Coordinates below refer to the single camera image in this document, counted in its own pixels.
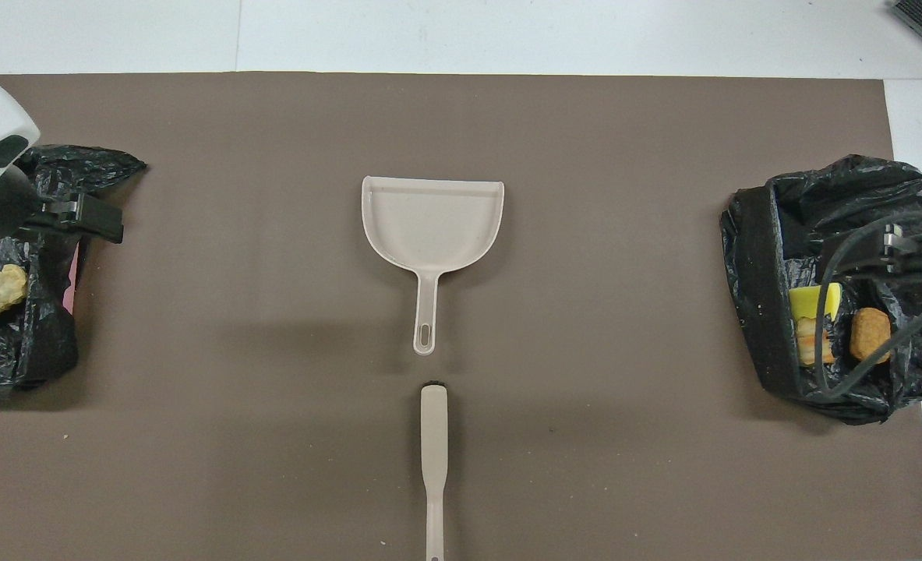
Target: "brown tabletop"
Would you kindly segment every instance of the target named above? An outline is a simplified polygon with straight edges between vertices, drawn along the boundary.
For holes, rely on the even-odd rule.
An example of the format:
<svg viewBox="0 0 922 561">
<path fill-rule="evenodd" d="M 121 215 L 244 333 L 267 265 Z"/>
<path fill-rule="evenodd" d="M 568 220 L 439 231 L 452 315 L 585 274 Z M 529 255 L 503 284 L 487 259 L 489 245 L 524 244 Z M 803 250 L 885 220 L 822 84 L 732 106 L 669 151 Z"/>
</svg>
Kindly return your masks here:
<svg viewBox="0 0 922 561">
<path fill-rule="evenodd" d="M 430 379 L 447 560 L 922 557 L 919 408 L 849 427 L 761 390 L 717 228 L 735 189 L 891 157 L 881 83 L 0 83 L 41 141 L 150 164 L 77 292 L 79 367 L 0 404 L 0 560 L 421 559 Z M 428 358 L 364 175 L 506 182 Z"/>
</svg>

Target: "trash bag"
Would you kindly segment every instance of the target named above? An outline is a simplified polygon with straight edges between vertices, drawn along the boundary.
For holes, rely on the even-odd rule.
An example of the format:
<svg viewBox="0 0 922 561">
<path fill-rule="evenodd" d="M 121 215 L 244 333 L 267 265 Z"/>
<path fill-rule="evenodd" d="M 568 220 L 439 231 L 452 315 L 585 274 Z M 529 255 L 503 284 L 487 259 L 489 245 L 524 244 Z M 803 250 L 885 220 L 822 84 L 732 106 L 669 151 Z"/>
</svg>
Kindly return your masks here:
<svg viewBox="0 0 922 561">
<path fill-rule="evenodd" d="M 33 146 L 15 165 L 41 198 L 104 192 L 146 164 L 129 153 L 85 146 Z M 15 234 L 0 239 L 0 269 L 27 271 L 27 298 L 0 315 L 0 395 L 29 390 L 76 366 L 76 330 L 62 306 L 69 268 L 81 242 L 72 234 Z M 79 253 L 80 262 L 86 258 Z"/>
<path fill-rule="evenodd" d="M 821 242 L 892 214 L 922 210 L 922 174 L 909 164 L 848 156 L 817 171 L 777 175 L 741 189 L 721 214 L 724 266 L 738 322 L 765 390 L 846 424 L 885 422 L 922 399 L 922 330 L 839 397 L 826 397 L 814 367 L 800 366 L 788 290 L 819 284 Z M 922 233 L 922 224 L 905 235 Z M 849 354 L 852 314 L 888 313 L 896 330 L 922 313 L 921 283 L 842 281 L 837 319 L 828 323 L 837 386 L 858 363 Z"/>
</svg>

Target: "dustpan handle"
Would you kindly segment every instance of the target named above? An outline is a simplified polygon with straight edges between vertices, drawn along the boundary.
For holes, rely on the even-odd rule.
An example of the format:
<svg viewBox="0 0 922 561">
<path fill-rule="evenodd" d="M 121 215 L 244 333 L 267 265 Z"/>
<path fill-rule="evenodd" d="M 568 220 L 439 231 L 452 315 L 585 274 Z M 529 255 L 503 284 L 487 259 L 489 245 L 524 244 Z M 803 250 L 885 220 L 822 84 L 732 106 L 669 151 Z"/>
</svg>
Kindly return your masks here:
<svg viewBox="0 0 922 561">
<path fill-rule="evenodd" d="M 436 345 L 436 274 L 416 273 L 419 295 L 415 298 L 415 336 L 412 348 L 419 355 L 429 355 Z"/>
</svg>

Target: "dustpan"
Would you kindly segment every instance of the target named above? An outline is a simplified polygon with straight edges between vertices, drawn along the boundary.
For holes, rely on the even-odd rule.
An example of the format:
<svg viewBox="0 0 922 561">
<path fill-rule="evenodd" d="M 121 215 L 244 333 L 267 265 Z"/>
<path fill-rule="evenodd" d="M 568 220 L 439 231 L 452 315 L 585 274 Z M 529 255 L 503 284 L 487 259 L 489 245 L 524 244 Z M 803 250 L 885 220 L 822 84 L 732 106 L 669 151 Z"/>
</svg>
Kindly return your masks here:
<svg viewBox="0 0 922 561">
<path fill-rule="evenodd" d="M 503 219 L 501 182 L 364 178 L 364 233 L 378 255 L 415 273 L 413 348 L 436 346 L 436 285 L 443 273 L 481 259 Z"/>
</svg>

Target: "yellow sponge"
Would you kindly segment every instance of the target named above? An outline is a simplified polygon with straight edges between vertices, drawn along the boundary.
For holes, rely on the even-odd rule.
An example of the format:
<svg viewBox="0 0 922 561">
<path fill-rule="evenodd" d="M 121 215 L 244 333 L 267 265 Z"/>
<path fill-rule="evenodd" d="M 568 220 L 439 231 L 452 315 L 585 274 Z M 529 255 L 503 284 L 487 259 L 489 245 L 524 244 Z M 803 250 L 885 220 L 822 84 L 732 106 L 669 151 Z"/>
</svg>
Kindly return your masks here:
<svg viewBox="0 0 922 561">
<path fill-rule="evenodd" d="M 796 322 L 800 317 L 817 319 L 818 298 L 821 297 L 821 287 L 792 288 L 790 291 L 790 312 Z M 842 303 L 842 285 L 831 283 L 828 285 L 828 297 L 825 302 L 825 316 L 835 319 L 838 315 L 839 303 Z"/>
</svg>

